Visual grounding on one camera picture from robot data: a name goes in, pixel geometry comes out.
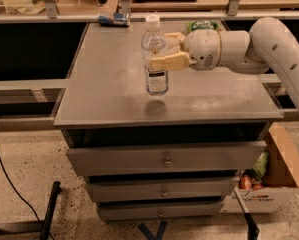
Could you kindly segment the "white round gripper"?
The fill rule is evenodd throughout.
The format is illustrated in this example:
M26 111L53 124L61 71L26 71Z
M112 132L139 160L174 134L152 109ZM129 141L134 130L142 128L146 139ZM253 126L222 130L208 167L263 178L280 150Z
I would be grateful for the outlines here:
M217 66L221 53L220 35L217 31L195 30L186 37L180 32L173 32L165 34L164 37L168 45L168 56L151 58L152 70L180 71L190 66L201 71L212 70Z

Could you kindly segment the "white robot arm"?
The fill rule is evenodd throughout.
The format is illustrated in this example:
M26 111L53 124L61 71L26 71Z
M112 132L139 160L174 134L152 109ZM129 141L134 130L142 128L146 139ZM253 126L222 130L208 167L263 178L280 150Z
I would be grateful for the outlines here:
M226 67L235 73L257 75L271 69L299 112L299 43L280 20L261 18L248 32L197 29L166 37L169 48L148 60L151 70Z

